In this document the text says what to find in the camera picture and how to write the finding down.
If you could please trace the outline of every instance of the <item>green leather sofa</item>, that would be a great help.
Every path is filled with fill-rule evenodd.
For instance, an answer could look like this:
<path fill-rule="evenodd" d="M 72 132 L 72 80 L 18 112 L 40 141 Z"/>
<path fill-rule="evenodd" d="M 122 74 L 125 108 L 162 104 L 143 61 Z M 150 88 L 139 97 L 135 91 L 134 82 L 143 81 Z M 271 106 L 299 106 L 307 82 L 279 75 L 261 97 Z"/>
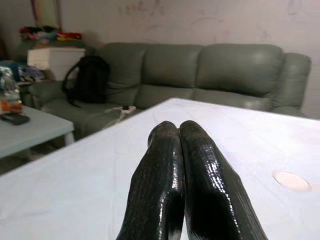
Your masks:
<path fill-rule="evenodd" d="M 118 116 L 96 113 L 130 105 L 134 115 L 169 98 L 304 117 L 311 59 L 274 45 L 109 43 L 96 54 L 110 65 L 105 104 L 68 104 L 60 81 L 30 87 L 37 108 L 72 121 L 79 138 Z"/>

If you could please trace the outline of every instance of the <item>sofa armrest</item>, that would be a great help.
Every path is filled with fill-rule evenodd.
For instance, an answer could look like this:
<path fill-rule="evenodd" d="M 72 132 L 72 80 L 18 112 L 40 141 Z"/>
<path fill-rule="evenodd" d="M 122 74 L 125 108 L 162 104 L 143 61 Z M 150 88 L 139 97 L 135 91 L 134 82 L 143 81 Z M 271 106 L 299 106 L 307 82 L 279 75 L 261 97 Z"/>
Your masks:
<path fill-rule="evenodd" d="M 40 109 L 44 104 L 53 99 L 65 99 L 66 95 L 62 92 L 63 81 L 44 81 L 32 84 L 29 92 L 32 95 L 34 107 Z"/>
<path fill-rule="evenodd" d="M 272 112 L 277 114 L 285 114 L 285 115 L 291 115 L 296 117 L 308 118 L 307 115 L 305 115 L 302 111 L 300 111 L 298 108 L 294 106 L 275 107 L 272 109 Z"/>

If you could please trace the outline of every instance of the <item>wall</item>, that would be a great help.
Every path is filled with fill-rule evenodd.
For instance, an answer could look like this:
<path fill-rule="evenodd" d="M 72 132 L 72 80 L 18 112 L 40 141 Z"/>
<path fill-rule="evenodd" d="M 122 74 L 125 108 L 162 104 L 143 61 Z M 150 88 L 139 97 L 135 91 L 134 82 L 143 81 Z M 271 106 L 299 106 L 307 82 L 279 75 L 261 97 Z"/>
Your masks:
<path fill-rule="evenodd" d="M 82 32 L 84 40 L 95 47 L 118 41 L 267 43 L 311 56 L 312 72 L 302 110 L 320 118 L 318 0 L 61 0 L 60 5 L 64 30 Z M 17 26 L 26 25 L 21 20 L 30 19 L 29 11 L 15 7 L 21 16 L 9 25 L 17 31 Z"/>
<path fill-rule="evenodd" d="M 15 54 L 20 43 L 19 29 L 34 24 L 30 0 L 1 0 L 0 38 L 3 39 L 10 57 Z"/>

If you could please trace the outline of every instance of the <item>white table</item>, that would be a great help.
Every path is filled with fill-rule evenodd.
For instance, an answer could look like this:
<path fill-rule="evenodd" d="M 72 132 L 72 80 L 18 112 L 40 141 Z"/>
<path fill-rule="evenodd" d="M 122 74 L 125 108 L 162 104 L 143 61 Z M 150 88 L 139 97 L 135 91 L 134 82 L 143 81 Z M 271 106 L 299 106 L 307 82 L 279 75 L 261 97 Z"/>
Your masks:
<path fill-rule="evenodd" d="M 114 240 L 148 135 L 164 120 L 201 124 L 241 176 L 270 240 L 319 239 L 320 193 L 272 177 L 280 170 L 320 183 L 319 121 L 176 98 L 0 177 L 0 239 Z"/>
<path fill-rule="evenodd" d="M 73 143 L 71 121 L 36 110 L 23 107 L 30 121 L 21 125 L 12 125 L 0 120 L 0 158 L 26 150 L 35 145 L 64 135 L 65 144 Z"/>

